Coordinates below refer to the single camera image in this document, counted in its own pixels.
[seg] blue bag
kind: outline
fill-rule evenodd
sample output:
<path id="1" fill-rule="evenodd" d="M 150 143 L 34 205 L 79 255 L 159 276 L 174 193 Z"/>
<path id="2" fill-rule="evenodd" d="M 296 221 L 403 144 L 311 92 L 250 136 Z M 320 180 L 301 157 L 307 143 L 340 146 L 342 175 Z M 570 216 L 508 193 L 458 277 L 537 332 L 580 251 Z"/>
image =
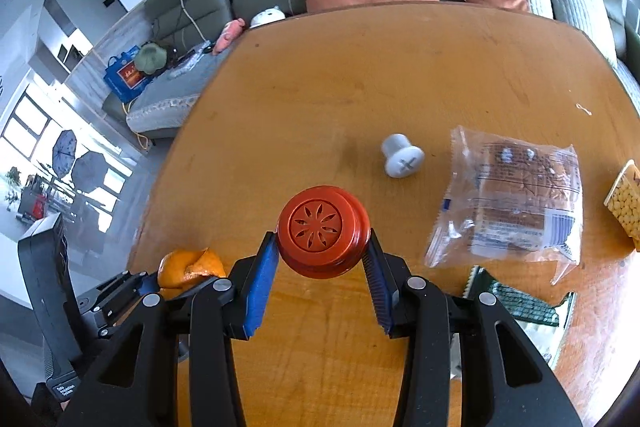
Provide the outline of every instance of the blue bag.
<path id="1" fill-rule="evenodd" d="M 152 76 L 138 71 L 133 63 L 139 51 L 139 46 L 133 46 L 120 57 L 111 57 L 105 71 L 104 81 L 122 103 L 139 97 L 146 84 L 153 80 Z"/>

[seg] packaged bread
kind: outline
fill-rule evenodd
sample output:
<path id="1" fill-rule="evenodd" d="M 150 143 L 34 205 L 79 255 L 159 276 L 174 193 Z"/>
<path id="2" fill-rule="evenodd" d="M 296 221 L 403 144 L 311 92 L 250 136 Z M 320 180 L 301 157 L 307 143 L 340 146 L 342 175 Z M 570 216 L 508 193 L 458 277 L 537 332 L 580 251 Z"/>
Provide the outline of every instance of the packaged bread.
<path id="1" fill-rule="evenodd" d="M 633 160 L 618 174 L 604 204 L 640 251 L 640 170 Z"/>
<path id="2" fill-rule="evenodd" d="M 582 184 L 573 147 L 535 145 L 457 127 L 452 178 L 426 264 L 482 259 L 580 262 Z"/>

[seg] plastic bag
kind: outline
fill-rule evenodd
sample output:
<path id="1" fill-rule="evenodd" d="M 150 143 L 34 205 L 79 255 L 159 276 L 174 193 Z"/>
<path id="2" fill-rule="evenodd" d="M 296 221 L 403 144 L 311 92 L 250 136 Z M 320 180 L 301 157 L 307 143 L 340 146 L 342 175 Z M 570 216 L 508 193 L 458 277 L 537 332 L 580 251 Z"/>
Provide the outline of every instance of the plastic bag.
<path id="1" fill-rule="evenodd" d="M 557 306 L 551 306 L 528 293 L 502 284 L 481 266 L 474 266 L 463 297 L 473 300 L 484 292 L 498 298 L 549 367 L 555 369 L 574 315 L 577 294 L 569 292 Z M 451 339 L 450 357 L 451 378 L 462 378 L 460 336 L 457 333 Z"/>
<path id="2" fill-rule="evenodd" d="M 200 59 L 204 57 L 204 49 L 210 45 L 211 41 L 204 41 L 202 44 L 194 46 L 191 49 L 191 51 L 193 52 L 191 57 L 187 58 L 175 68 L 168 71 L 167 75 L 169 76 L 169 79 L 173 80 L 174 78 L 178 78 L 182 74 L 188 73 L 188 71 L 193 70 Z"/>
<path id="3" fill-rule="evenodd" d="M 582 183 L 574 148 L 462 127 L 451 137 L 451 182 L 425 264 L 558 261 L 552 284 L 577 266 Z"/>
<path id="4" fill-rule="evenodd" d="M 139 46 L 133 46 L 119 57 L 111 57 L 104 71 L 105 83 L 122 103 L 131 102 L 139 97 L 146 84 L 153 80 L 153 77 L 136 69 L 134 59 L 139 51 Z"/>

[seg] white plastic knob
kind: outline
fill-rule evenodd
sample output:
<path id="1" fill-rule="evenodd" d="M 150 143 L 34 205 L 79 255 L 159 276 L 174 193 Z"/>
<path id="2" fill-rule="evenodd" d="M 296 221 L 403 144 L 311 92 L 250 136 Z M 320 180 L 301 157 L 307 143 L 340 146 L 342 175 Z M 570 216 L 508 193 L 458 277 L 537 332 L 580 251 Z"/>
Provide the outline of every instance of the white plastic knob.
<path id="1" fill-rule="evenodd" d="M 386 157 L 385 171 L 392 178 L 404 178 L 413 174 L 424 161 L 424 152 L 411 145 L 404 134 L 392 134 L 382 142 Z"/>

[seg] striped pillow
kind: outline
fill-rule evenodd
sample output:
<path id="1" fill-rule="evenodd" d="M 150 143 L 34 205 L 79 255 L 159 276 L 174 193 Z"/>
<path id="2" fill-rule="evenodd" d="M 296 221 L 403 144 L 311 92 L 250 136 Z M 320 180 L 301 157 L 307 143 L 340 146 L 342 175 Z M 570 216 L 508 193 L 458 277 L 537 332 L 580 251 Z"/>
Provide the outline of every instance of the striped pillow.
<path id="1" fill-rule="evenodd" d="M 603 0 L 551 0 L 556 19 L 585 32 L 613 65 L 617 65 L 616 41 Z"/>

